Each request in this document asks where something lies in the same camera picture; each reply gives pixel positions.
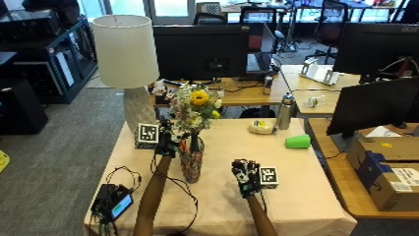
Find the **gray carpet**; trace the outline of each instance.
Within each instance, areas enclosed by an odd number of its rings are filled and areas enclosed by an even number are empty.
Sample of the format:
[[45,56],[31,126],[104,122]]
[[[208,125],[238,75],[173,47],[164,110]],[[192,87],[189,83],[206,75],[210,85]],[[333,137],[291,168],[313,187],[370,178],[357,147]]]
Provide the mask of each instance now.
[[[282,63],[301,64],[321,48],[311,46],[282,53]],[[241,110],[227,108],[222,117],[237,118]],[[121,91],[84,88],[72,104],[51,105],[45,112],[49,121],[40,134],[1,137],[0,149],[12,161],[0,173],[0,236],[82,235],[84,215],[124,124]],[[419,220],[359,219],[353,235],[419,235]]]

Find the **device screen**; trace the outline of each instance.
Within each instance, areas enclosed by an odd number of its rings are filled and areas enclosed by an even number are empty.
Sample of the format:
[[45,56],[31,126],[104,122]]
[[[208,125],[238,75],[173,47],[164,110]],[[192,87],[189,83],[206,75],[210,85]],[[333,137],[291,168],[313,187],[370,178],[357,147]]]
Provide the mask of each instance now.
[[132,197],[130,195],[126,195],[120,203],[116,205],[116,207],[113,208],[113,219],[117,219],[121,215],[121,213],[128,209],[128,207],[132,204]]

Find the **computer monitor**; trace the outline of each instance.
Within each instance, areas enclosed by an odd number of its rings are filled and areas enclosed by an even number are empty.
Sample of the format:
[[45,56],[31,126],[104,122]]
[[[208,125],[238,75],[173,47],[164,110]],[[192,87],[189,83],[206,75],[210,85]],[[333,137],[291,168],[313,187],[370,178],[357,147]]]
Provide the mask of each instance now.
[[349,147],[355,131],[402,122],[418,94],[416,78],[342,88],[326,131],[339,150]]
[[[362,75],[361,84],[418,76],[418,38],[419,25],[347,23],[333,70]],[[395,63],[402,59],[412,61]]]
[[246,75],[249,28],[153,27],[160,78],[208,81]]

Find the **green cup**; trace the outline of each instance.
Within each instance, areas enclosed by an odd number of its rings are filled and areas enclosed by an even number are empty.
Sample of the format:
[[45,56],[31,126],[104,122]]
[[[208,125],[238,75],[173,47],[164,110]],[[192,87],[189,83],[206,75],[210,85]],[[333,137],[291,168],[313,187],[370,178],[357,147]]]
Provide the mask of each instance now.
[[286,138],[287,148],[309,148],[310,147],[310,135],[301,135]]

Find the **paper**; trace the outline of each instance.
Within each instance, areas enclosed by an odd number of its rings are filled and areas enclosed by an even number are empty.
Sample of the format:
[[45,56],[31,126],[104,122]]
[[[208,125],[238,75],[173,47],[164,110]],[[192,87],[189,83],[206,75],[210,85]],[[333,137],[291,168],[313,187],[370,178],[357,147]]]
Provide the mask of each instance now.
[[400,137],[396,133],[390,131],[384,126],[378,126],[368,134],[367,137]]

